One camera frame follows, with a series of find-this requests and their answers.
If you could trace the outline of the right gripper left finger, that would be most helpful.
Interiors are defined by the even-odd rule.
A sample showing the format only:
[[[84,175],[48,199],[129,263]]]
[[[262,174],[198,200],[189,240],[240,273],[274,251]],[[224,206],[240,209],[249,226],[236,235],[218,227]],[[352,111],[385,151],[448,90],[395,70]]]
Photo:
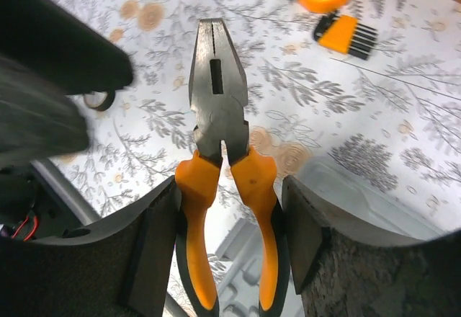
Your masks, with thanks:
[[[161,316],[176,238],[173,178],[64,236],[1,240],[3,316]]]

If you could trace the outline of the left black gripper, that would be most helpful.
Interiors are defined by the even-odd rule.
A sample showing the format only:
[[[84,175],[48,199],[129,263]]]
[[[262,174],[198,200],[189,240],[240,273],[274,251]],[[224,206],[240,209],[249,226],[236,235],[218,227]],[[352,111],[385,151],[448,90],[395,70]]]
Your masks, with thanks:
[[[1,54],[17,62],[1,58],[2,168],[89,147],[78,107],[45,79],[68,95],[134,79],[124,51],[51,0],[1,0]]]

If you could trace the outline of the grey plastic tool case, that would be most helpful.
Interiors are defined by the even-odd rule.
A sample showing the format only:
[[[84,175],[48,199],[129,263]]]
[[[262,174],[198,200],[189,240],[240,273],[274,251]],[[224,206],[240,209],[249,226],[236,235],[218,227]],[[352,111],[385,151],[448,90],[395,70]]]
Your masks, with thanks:
[[[315,158],[282,188],[291,260],[283,316],[454,316],[452,238]]]

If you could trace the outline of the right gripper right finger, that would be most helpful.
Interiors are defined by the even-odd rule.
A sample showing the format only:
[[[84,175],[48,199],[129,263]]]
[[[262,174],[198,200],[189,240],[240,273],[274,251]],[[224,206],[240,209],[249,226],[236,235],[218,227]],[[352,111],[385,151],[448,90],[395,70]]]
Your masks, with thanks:
[[[282,187],[295,292],[307,316],[458,316],[460,232],[428,241],[339,209],[294,177]]]

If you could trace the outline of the orange handled pliers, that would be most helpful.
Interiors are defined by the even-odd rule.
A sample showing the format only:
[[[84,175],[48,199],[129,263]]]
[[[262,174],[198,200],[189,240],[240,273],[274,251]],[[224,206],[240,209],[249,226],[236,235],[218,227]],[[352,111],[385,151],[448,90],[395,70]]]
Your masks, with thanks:
[[[254,214],[262,236],[259,312],[279,316],[290,275],[285,218],[274,191],[274,159],[250,144],[244,109],[246,73],[221,18],[201,19],[197,28],[189,103],[195,115],[191,159],[179,163],[175,182],[182,194],[176,235],[176,262],[182,284],[198,316],[219,314],[218,292],[205,247],[205,219],[215,200],[224,163],[242,203]]]

